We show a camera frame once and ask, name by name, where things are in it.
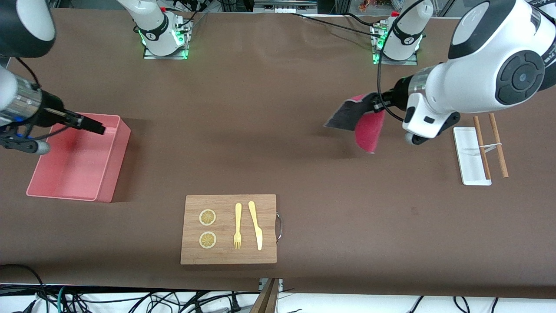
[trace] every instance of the pink sponge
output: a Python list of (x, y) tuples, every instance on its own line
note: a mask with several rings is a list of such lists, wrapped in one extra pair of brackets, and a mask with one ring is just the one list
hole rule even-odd
[(367, 113), (355, 126), (355, 142), (368, 153), (374, 153), (376, 145), (379, 143), (385, 113), (384, 110), (378, 113)]

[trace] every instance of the wooden knife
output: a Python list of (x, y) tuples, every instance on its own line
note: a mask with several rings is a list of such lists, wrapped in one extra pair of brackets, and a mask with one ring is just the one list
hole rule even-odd
[(255, 202), (253, 201), (249, 201), (249, 212), (251, 212), (251, 218), (255, 226), (255, 235), (257, 235), (257, 249), (260, 251), (262, 249), (262, 229), (257, 223), (257, 210), (255, 208)]

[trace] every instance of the white tray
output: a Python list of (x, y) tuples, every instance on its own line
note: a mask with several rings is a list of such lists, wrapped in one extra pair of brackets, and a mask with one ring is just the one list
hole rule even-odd
[(492, 182), (485, 176), (475, 127), (454, 127), (454, 141), (463, 184), (490, 186)]

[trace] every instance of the wooden fork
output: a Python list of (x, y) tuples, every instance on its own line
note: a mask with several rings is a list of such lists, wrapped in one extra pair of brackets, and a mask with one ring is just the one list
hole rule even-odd
[(241, 249), (241, 203), (236, 203), (236, 233), (234, 235), (234, 248)]

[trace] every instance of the brown table surface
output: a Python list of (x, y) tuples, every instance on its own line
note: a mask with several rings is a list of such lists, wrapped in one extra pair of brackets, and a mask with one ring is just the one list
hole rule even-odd
[[(451, 131), (409, 146), (387, 118), (369, 155), (322, 127), (376, 90), (364, 35), (289, 14), (209, 14), (189, 60), (146, 61), (125, 11), (53, 16), (54, 48), (28, 60), (44, 89), (70, 110), (122, 116), (132, 136), (111, 204), (27, 197), (38, 156), (0, 151), (1, 263), (48, 283), (252, 290), (283, 277), (306, 292), (556, 295), (556, 89), (496, 114), (510, 178), (493, 153), (493, 185), (465, 187)], [(383, 88), (445, 61), (456, 22), (431, 20), (419, 66), (385, 66)], [(278, 263), (181, 266), (187, 194), (277, 194)]]

